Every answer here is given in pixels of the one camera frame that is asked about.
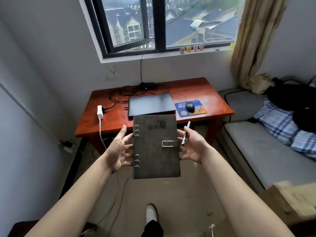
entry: shoe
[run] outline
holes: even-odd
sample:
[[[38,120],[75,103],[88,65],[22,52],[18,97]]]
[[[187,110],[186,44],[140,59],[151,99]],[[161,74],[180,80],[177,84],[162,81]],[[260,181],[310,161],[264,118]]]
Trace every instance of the shoe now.
[[[158,222],[158,211],[154,204],[150,203],[146,206],[146,224],[154,220]]]

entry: hand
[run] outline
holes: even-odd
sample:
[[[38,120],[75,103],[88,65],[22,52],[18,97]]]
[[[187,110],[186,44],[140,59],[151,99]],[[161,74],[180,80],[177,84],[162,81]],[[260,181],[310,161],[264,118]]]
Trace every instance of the hand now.
[[[105,160],[106,165],[112,169],[112,174],[122,166],[133,165],[132,154],[125,153],[125,151],[133,148],[133,145],[125,145],[125,143],[133,138],[133,133],[125,136],[126,130],[126,125],[123,125],[121,131],[101,156]]]
[[[201,158],[207,155],[207,151],[214,148],[211,147],[198,132],[187,128],[186,126],[184,127],[184,130],[187,133],[187,139],[184,147],[180,147],[180,152],[185,154],[182,155],[180,159],[190,159],[196,163],[201,163]],[[180,141],[183,140],[185,132],[178,130],[178,139]]]

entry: mouse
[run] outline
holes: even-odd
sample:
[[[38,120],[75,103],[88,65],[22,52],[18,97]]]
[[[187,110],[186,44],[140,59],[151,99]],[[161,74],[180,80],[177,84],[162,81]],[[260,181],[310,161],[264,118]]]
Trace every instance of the mouse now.
[[[187,102],[187,103],[185,104],[185,107],[186,107],[186,109],[188,110],[188,112],[194,113],[195,107],[194,107],[193,104]]]

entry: beige curtain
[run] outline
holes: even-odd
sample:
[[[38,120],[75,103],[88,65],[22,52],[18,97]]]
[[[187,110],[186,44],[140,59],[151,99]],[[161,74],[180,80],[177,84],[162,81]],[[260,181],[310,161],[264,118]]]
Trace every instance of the beige curtain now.
[[[255,76],[277,29],[287,0],[245,0],[232,57],[232,71],[241,87],[262,93],[266,75]]]

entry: desk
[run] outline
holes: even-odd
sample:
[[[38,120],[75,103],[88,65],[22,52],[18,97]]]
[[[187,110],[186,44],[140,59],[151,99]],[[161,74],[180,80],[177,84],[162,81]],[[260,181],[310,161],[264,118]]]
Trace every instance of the desk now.
[[[163,82],[160,84],[170,87],[170,93],[174,103],[184,102],[185,98],[182,95],[184,95],[188,101],[201,101],[207,110],[206,114],[182,118],[175,112],[177,123],[187,123],[189,120],[191,122],[208,120],[209,123],[205,139],[209,144],[213,144],[222,125],[223,117],[233,115],[234,111],[223,101],[210,83],[204,77],[201,77]],[[110,107],[113,102],[109,100],[109,94],[116,90],[118,91],[119,88],[93,91],[76,130],[76,137],[87,136],[91,144],[100,154],[104,152],[105,148],[99,137],[97,106]],[[159,87],[157,90],[151,92],[159,94],[165,90],[165,88]],[[118,133],[124,124],[128,130],[133,129],[133,120],[128,119],[127,110],[124,110],[122,108],[123,106],[128,106],[128,104],[116,104],[115,107],[106,110],[101,120],[102,134]]]

